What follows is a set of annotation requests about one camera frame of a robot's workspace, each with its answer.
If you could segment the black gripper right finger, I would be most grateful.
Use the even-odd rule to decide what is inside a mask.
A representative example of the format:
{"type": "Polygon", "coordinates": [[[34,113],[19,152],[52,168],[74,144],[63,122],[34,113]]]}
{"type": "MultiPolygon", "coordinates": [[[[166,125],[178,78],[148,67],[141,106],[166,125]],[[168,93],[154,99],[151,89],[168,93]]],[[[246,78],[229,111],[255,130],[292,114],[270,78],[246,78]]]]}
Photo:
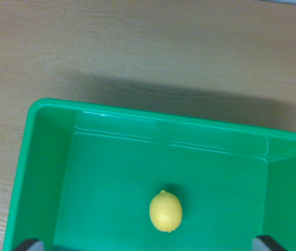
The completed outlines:
{"type": "Polygon", "coordinates": [[[286,251],[270,235],[258,235],[252,239],[252,251],[286,251]]]}

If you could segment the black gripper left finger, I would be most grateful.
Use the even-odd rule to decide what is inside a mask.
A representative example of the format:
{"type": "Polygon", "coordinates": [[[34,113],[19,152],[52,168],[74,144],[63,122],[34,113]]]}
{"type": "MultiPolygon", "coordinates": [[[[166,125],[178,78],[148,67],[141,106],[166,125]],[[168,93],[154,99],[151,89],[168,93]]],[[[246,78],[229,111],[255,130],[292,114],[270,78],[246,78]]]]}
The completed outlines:
{"type": "Polygon", "coordinates": [[[25,239],[13,251],[44,251],[44,242],[36,238],[25,239]]]}

